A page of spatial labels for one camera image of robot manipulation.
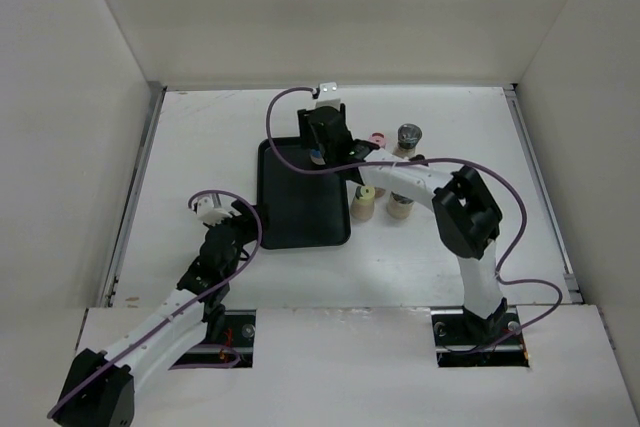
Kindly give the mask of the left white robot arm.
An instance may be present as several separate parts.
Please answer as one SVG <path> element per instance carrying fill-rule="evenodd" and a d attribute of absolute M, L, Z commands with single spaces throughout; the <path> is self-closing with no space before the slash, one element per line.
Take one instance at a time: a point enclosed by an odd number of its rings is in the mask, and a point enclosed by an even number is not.
<path fill-rule="evenodd" d="M 101 351 L 79 352 L 47 417 L 60 426 L 129 426 L 135 398 L 197 343 L 224 334 L 223 300 L 231 281 L 253 260 L 268 227 L 264 205 L 235 196 L 230 210 L 206 206 L 215 190 L 196 193 L 189 207 L 206 228 L 204 243 L 161 306 Z"/>

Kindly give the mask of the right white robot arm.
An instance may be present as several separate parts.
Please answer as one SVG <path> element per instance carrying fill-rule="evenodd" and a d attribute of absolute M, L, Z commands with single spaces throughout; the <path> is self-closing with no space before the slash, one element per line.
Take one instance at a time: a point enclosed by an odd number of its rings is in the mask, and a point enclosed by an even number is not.
<path fill-rule="evenodd" d="M 503 215 L 478 171 L 463 166 L 452 173 L 440 172 L 357 140 L 346 126 L 343 107 L 301 109 L 297 116 L 303 145 L 318 151 L 327 168 L 360 186 L 387 190 L 433 212 L 441 242 L 459 262 L 464 331 L 479 343 L 495 336 L 507 309 L 496 274 L 495 241 Z"/>

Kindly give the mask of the blue label silver cap bottle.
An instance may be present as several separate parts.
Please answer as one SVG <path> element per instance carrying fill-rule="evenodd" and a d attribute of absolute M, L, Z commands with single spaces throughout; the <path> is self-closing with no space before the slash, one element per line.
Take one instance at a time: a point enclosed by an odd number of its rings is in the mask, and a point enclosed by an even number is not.
<path fill-rule="evenodd" d="M 325 167 L 326 166 L 326 162 L 324 160 L 324 157 L 323 157 L 322 153 L 319 150 L 310 149 L 309 150 L 309 156 L 310 156 L 311 162 L 314 165 L 316 165 L 318 167 Z"/>

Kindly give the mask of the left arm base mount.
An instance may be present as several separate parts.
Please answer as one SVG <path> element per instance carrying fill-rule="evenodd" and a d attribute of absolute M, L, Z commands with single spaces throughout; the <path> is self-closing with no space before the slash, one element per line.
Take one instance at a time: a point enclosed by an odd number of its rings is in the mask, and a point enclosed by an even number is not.
<path fill-rule="evenodd" d="M 171 369 L 251 368 L 256 325 L 255 309 L 225 310 L 209 323 L 204 339 L 181 356 Z"/>

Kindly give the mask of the yellow cap spice bottle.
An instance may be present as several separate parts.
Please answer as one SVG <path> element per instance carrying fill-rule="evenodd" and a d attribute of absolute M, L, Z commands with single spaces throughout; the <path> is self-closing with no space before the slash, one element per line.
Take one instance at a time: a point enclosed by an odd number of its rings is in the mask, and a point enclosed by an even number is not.
<path fill-rule="evenodd" d="M 350 213 L 353 218 L 366 222 L 370 220 L 375 210 L 375 188 L 361 185 L 355 190 L 350 206 Z"/>

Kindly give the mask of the black grinder top bottle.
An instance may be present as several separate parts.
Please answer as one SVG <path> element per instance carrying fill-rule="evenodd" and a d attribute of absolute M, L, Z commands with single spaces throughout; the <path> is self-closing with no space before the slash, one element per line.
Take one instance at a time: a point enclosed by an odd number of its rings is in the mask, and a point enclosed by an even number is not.
<path fill-rule="evenodd" d="M 411 214 L 414 201 L 402 195 L 392 192 L 387 202 L 387 212 L 397 220 L 404 220 Z"/>

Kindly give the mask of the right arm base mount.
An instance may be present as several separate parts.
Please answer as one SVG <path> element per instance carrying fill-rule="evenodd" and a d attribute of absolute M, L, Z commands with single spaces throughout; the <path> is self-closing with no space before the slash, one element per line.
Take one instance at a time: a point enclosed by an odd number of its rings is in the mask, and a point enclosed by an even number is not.
<path fill-rule="evenodd" d="M 441 368 L 529 367 L 520 318 L 513 307 L 488 328 L 462 309 L 433 310 L 431 321 Z"/>

